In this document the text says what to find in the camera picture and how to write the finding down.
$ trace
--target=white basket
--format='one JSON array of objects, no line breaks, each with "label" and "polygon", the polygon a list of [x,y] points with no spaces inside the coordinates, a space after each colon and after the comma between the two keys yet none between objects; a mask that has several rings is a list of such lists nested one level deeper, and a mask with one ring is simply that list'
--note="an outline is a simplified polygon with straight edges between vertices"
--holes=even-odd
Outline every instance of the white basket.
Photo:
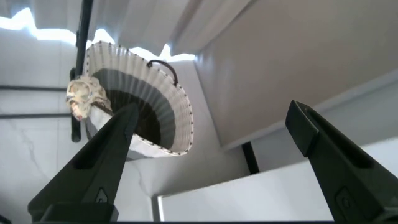
[{"label": "white basket", "polygon": [[110,112],[99,105],[91,108],[86,120],[88,135],[93,136],[102,128],[116,110],[137,103],[140,119],[136,132],[141,136],[135,133],[132,137],[131,159],[182,156],[193,142],[193,115],[188,96],[177,83],[170,65],[163,62],[174,73],[174,79],[154,68],[153,62],[159,61],[148,62],[124,47],[104,42],[93,44],[86,51],[83,75],[99,80],[113,109]]}]

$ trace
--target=patterned cloth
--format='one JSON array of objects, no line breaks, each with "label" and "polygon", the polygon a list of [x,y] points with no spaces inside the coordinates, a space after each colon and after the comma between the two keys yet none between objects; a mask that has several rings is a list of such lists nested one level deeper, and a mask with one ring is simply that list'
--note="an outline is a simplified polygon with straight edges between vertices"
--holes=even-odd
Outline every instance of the patterned cloth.
[{"label": "patterned cloth", "polygon": [[81,121],[87,118],[91,104],[97,102],[111,109],[111,102],[106,97],[105,89],[95,77],[81,76],[72,80],[67,88],[67,105],[74,117]]}]

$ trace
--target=white curtain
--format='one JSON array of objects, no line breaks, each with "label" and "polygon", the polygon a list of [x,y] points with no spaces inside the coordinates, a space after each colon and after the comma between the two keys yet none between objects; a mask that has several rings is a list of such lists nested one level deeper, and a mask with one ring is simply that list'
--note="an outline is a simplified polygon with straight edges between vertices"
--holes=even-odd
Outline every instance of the white curtain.
[{"label": "white curtain", "polygon": [[[104,29],[117,44],[159,55],[195,54],[214,39],[250,0],[94,0],[89,39]],[[81,0],[0,0],[0,16],[30,8],[38,29],[76,32]]]}]

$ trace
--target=sunlight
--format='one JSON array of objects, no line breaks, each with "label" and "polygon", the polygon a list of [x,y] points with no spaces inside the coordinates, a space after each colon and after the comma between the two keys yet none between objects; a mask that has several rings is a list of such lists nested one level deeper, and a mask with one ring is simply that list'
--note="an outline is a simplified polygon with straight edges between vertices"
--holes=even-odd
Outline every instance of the sunlight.
[{"label": "sunlight", "polygon": [[[33,15],[29,8],[25,8],[19,11],[11,19],[0,17],[0,28],[7,30],[22,30],[26,28],[37,40],[59,40],[72,45],[76,44],[76,35],[66,29],[37,29]],[[114,39],[104,30],[98,29],[95,31],[94,39],[92,41],[88,40],[86,44],[86,49],[90,47],[91,44],[97,43],[99,41],[115,44]],[[162,52],[159,56],[154,55],[152,52],[140,48],[134,47],[129,49],[132,53],[145,58],[146,60],[165,60],[166,62],[176,62],[181,60],[194,60],[195,55],[192,54],[180,54],[180,55],[170,55],[170,47],[165,44]]]}]

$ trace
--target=white tile floor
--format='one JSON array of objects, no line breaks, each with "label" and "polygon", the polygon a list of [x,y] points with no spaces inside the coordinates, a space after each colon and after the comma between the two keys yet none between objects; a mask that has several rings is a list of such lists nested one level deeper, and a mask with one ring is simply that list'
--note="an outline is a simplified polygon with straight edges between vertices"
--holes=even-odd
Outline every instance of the white tile floor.
[{"label": "white tile floor", "polygon": [[[76,49],[0,30],[0,85],[66,86]],[[119,220],[152,220],[150,198],[197,189],[249,174],[243,152],[221,152],[193,62],[173,62],[193,106],[195,137],[182,157],[127,162],[115,204]],[[2,91],[0,113],[67,112],[63,93]],[[32,197],[86,143],[70,140],[70,119],[0,120],[0,214],[28,223]]]}]

